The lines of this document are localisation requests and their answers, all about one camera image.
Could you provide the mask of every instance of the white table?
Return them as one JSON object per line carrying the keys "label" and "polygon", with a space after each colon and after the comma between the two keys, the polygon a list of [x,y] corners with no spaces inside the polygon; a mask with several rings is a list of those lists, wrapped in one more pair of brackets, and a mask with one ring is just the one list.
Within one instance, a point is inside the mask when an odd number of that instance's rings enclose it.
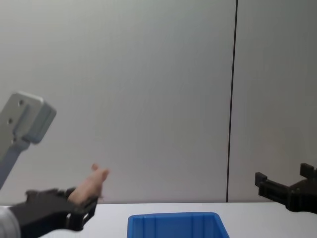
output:
{"label": "white table", "polygon": [[292,213],[277,203],[160,203],[98,205],[80,233],[57,231],[46,238],[126,238],[127,219],[135,214],[216,212],[231,238],[315,238],[317,215]]}

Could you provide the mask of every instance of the gray wall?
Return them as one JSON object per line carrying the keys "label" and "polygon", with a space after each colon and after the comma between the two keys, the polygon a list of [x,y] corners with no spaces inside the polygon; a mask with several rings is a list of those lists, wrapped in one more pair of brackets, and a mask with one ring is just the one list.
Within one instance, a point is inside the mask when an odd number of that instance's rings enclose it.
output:
{"label": "gray wall", "polygon": [[259,201],[254,173],[292,184],[317,166],[314,0],[239,0],[229,201]]}
{"label": "gray wall", "polygon": [[233,0],[3,0],[0,103],[23,90],[57,117],[0,202],[67,188],[92,162],[107,202],[224,201]]}

